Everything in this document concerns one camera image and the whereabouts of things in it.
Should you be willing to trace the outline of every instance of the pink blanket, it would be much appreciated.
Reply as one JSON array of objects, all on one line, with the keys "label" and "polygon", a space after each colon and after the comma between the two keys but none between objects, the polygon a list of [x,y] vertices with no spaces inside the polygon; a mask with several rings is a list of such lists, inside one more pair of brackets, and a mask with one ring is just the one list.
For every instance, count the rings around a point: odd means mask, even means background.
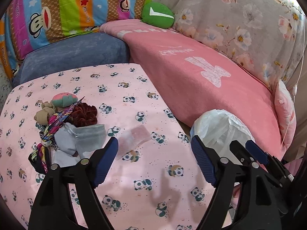
[{"label": "pink blanket", "polygon": [[281,159],[281,136],[270,91],[229,58],[175,31],[139,20],[112,21],[100,32],[125,41],[174,115],[192,126],[204,112],[225,109],[249,128],[256,143]]}]

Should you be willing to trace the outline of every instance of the panda print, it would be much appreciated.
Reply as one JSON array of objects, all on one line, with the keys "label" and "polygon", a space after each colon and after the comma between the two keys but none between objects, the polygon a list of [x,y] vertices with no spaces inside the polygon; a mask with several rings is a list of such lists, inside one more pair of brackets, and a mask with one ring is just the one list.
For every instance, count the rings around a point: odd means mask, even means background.
[{"label": "panda print", "polygon": [[32,200],[32,198],[28,198],[28,204],[30,206],[30,209],[32,210],[32,208],[33,208],[33,200]]},{"label": "panda print", "polygon": [[185,142],[187,144],[190,142],[187,135],[182,133],[181,131],[178,133],[178,138],[180,138],[182,142]]},{"label": "panda print", "polygon": [[139,152],[130,150],[125,155],[122,156],[122,160],[130,161],[131,163],[137,162],[139,160]]},{"label": "panda print", "polygon": [[118,87],[128,88],[129,86],[130,86],[129,83],[126,83],[126,82],[119,82],[118,83]]},{"label": "panda print", "polygon": [[36,174],[36,176],[35,176],[35,181],[38,183],[38,184],[40,184],[42,181],[43,181],[43,179],[45,178],[45,175],[44,174]]},{"label": "panda print", "polygon": [[12,177],[13,177],[13,173],[12,173],[12,171],[9,170],[9,169],[7,169],[7,176],[8,176],[10,179],[12,179]]},{"label": "panda print", "polygon": [[159,217],[165,216],[166,209],[167,209],[166,202],[159,203],[156,208],[156,215],[158,215]]},{"label": "panda print", "polygon": [[25,173],[22,169],[19,169],[18,175],[19,175],[19,177],[20,177],[21,180],[23,180],[24,182],[26,182],[27,175],[26,175],[26,173]]},{"label": "panda print", "polygon": [[115,212],[120,209],[120,201],[114,200],[108,195],[105,195],[102,200],[102,204],[106,205],[107,208],[113,208]]},{"label": "panda print", "polygon": [[24,122],[25,122],[25,118],[21,119],[20,122],[19,122],[19,127],[21,127]]},{"label": "panda print", "polygon": [[152,183],[150,181],[150,179],[145,179],[143,181],[138,180],[138,181],[134,181],[134,186],[135,186],[135,190],[152,190]]},{"label": "panda print", "polygon": [[105,93],[106,92],[106,88],[107,87],[105,87],[104,85],[99,85],[98,86],[98,90],[99,90],[100,93]]},{"label": "panda print", "polygon": [[70,190],[70,198],[73,199],[77,205],[80,205],[76,190]]},{"label": "panda print", "polygon": [[112,107],[106,105],[105,103],[102,103],[102,104],[99,106],[99,109],[100,109],[100,111],[101,111],[102,113],[105,113],[105,114],[109,114],[110,112],[112,112]]},{"label": "panda print", "polygon": [[55,83],[55,84],[53,85],[53,88],[54,88],[54,89],[58,89],[60,86],[61,86],[61,84]]},{"label": "panda print", "polygon": [[135,103],[136,99],[135,97],[123,97],[123,102],[131,102],[131,103]]},{"label": "panda print", "polygon": [[21,219],[24,221],[25,225],[29,227],[29,222],[26,221],[25,217],[21,215]]},{"label": "panda print", "polygon": [[22,137],[19,139],[18,143],[21,149],[23,149],[26,145],[26,142],[22,139]]},{"label": "panda print", "polygon": [[183,167],[180,165],[169,165],[168,174],[170,176],[183,176]]},{"label": "panda print", "polygon": [[91,75],[91,78],[94,78],[94,79],[98,79],[100,77],[100,74],[92,74]]},{"label": "panda print", "polygon": [[38,100],[35,103],[35,106],[40,107],[42,105],[43,101],[42,100]]},{"label": "panda print", "polygon": [[158,144],[162,144],[165,141],[165,135],[159,135],[154,131],[150,135],[151,139],[156,141]]},{"label": "panda print", "polygon": [[117,126],[114,126],[110,129],[108,129],[108,136],[114,136],[115,134],[117,134],[120,131],[120,128]]},{"label": "panda print", "polygon": [[147,93],[147,97],[152,98],[152,99],[158,99],[159,95],[155,93]]},{"label": "panda print", "polygon": [[81,90],[81,86],[77,86],[75,89],[73,89],[73,94],[78,94]]},{"label": "panda print", "polygon": [[17,194],[15,191],[12,192],[13,200],[17,201]]},{"label": "panda print", "polygon": [[32,145],[32,150],[34,151],[34,150],[37,150],[37,144],[36,144],[36,142],[34,142],[34,144]]},{"label": "panda print", "polygon": [[71,79],[70,79],[70,81],[79,81],[80,80],[80,77],[72,77]]},{"label": "panda print", "polygon": [[176,227],[176,230],[188,230],[188,229],[192,229],[192,226],[190,225],[190,226],[183,226],[183,225],[178,225],[177,227]]},{"label": "panda print", "polygon": [[24,105],[24,106],[21,108],[21,110],[24,111],[24,112],[25,112],[27,109],[28,109],[28,106],[27,106],[27,105]]},{"label": "panda print", "polygon": [[7,154],[8,156],[11,156],[12,155],[12,148],[11,147],[7,147]]},{"label": "panda print", "polygon": [[141,82],[147,82],[147,79],[145,79],[145,78],[143,78],[141,76],[137,77],[137,80],[139,80]]},{"label": "panda print", "polygon": [[201,201],[204,199],[205,194],[201,193],[201,190],[198,189],[198,187],[195,187],[192,191],[191,194],[195,197],[196,201]]},{"label": "panda print", "polygon": [[11,134],[12,130],[11,129],[8,129],[7,131],[7,136],[9,136]]},{"label": "panda print", "polygon": [[144,112],[138,112],[135,116],[135,119],[139,122],[142,122],[144,120],[145,113]]},{"label": "panda print", "polygon": [[28,92],[28,93],[26,94],[26,97],[30,98],[32,94],[33,94],[33,92]]},{"label": "panda print", "polygon": [[175,118],[174,114],[171,112],[170,109],[166,108],[165,110],[163,110],[164,113],[169,117],[169,118]]}]

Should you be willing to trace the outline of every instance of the green pillow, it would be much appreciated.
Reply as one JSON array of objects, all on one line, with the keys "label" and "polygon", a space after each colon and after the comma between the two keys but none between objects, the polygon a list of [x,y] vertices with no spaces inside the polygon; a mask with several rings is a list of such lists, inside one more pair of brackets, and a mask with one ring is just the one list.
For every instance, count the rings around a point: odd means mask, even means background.
[{"label": "green pillow", "polygon": [[155,27],[169,28],[174,23],[174,14],[167,6],[150,2],[143,7],[141,21]]}]

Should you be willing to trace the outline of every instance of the pink pillow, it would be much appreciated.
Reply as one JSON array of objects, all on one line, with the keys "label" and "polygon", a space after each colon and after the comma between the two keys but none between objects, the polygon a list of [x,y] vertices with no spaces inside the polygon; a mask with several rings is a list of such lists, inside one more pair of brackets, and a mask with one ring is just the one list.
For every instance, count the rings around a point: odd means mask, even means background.
[{"label": "pink pillow", "polygon": [[275,110],[276,110],[277,117],[278,117],[279,129],[280,129],[282,137],[285,138],[284,146],[286,148],[289,148],[289,146],[292,143],[294,133],[295,133],[296,116],[295,116],[294,107],[291,113],[293,101],[292,101],[291,95],[288,92],[285,84],[281,80],[279,81],[276,87],[274,105],[275,105]]}]

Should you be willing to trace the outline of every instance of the pink panda sheet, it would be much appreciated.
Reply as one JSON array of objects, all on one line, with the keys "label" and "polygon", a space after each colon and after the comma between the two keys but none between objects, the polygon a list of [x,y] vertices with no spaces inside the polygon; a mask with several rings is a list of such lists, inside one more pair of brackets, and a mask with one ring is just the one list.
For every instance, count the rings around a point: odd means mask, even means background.
[{"label": "pink panda sheet", "polygon": [[[40,142],[33,116],[42,101],[62,92],[85,96],[84,102],[96,106],[98,123],[105,124],[109,137],[142,124],[152,133],[150,141],[115,160],[96,189],[114,229],[195,230],[214,188],[205,181],[173,114],[137,64],[54,73],[10,93],[0,116],[0,193],[23,226],[27,228],[44,178],[28,161],[33,145]],[[76,189],[70,189],[78,222],[86,226]],[[230,222],[228,215],[225,223]]]},{"label": "pink panda sheet", "polygon": [[269,89],[232,60],[175,31],[140,20],[111,21],[100,32],[125,41],[177,119],[192,126],[204,112],[236,115],[256,143],[281,159],[281,135]]}]

